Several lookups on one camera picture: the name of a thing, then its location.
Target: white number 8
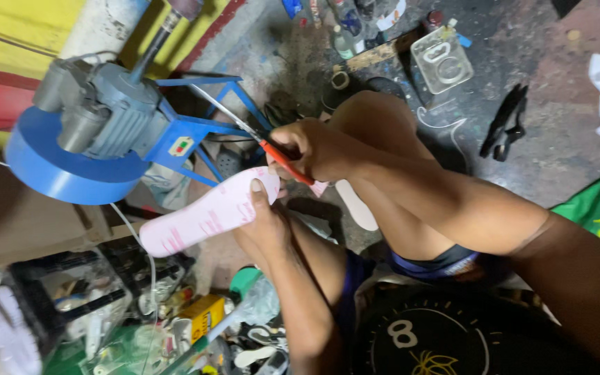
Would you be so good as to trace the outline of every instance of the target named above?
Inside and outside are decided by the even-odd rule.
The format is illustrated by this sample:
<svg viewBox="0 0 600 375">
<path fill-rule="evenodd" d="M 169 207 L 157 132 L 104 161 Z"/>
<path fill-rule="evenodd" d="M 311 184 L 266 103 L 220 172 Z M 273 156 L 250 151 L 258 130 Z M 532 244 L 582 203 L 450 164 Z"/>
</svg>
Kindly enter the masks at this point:
<svg viewBox="0 0 600 375">
<path fill-rule="evenodd" d="M 396 330 L 395 328 L 399 326 L 404 326 L 404 328 Z M 397 320 L 388 326 L 388 334 L 393 337 L 393 343 L 395 343 L 396 347 L 400 349 L 410 348 L 411 346 L 418 344 L 418 337 L 411 331 L 412 327 L 413 324 L 409 320 Z M 403 335 L 409 338 L 409 342 L 399 341 L 399 337 Z"/>
</svg>

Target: yellow box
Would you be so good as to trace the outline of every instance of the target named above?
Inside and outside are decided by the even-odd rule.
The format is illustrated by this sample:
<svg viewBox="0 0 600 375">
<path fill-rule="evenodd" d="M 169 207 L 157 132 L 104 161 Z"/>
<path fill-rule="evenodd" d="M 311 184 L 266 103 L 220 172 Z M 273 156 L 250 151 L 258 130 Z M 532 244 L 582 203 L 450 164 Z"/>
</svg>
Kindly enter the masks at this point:
<svg viewBox="0 0 600 375">
<path fill-rule="evenodd" d="M 177 317 L 191 320 L 185 334 L 191 333 L 191 344 L 207 334 L 208 328 L 214 328 L 223 319 L 223 297 L 208 294 L 182 310 Z"/>
</svg>

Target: metal shaft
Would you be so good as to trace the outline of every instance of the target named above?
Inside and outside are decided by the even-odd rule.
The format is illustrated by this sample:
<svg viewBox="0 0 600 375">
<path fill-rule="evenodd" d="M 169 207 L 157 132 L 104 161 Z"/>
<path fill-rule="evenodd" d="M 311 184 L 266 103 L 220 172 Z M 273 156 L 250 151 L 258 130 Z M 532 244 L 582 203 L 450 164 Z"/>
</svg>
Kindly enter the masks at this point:
<svg viewBox="0 0 600 375">
<path fill-rule="evenodd" d="M 137 85 L 140 83 L 140 80 L 143 79 L 145 72 L 150 64 L 154 61 L 154 58 L 159 53 L 159 50 L 163 46 L 163 43 L 166 42 L 166 39 L 171 35 L 175 26 L 182 18 L 182 15 L 179 14 L 178 11 L 171 9 L 171 13 L 168 13 L 166 19 L 161 24 L 161 27 L 157 31 L 156 35 L 154 35 L 154 39 L 150 42 L 149 46 L 143 53 L 143 56 L 136 62 L 135 66 L 131 70 L 131 74 L 129 75 L 129 82 L 131 84 Z"/>
</svg>

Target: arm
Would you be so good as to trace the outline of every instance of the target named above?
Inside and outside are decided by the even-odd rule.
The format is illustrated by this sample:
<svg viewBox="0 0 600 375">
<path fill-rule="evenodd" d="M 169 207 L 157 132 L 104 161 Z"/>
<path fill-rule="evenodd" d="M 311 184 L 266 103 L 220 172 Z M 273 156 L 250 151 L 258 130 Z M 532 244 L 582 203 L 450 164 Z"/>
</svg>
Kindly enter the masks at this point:
<svg viewBox="0 0 600 375">
<path fill-rule="evenodd" d="M 323 294 L 291 242 L 288 223 L 270 207 L 258 180 L 252 182 L 251 200 L 256 220 L 241 230 L 256 243 L 267 262 L 268 276 L 279 295 L 294 373 L 339 373 L 337 327 Z"/>
<path fill-rule="evenodd" d="M 272 137 L 299 151 L 297 167 L 316 180 L 367 180 L 456 243 L 511 256 L 566 331 L 600 358 L 599 238 L 497 185 L 398 158 L 315 120 Z"/>
</svg>

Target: pink insole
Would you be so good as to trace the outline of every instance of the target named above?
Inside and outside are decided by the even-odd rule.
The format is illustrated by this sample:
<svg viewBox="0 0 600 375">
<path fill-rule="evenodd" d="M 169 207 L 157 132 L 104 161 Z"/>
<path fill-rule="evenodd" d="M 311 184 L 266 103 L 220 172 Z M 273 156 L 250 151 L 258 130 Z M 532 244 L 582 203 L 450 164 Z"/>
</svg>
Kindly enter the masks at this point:
<svg viewBox="0 0 600 375">
<path fill-rule="evenodd" d="M 145 250 L 163 258 L 189 246 L 236 227 L 251 223 L 256 217 L 251 207 L 251 181 L 261 180 L 270 204 L 279 194 L 279 176 L 267 167 L 242 171 L 220 183 L 191 205 L 158 217 L 140 228 Z"/>
</svg>

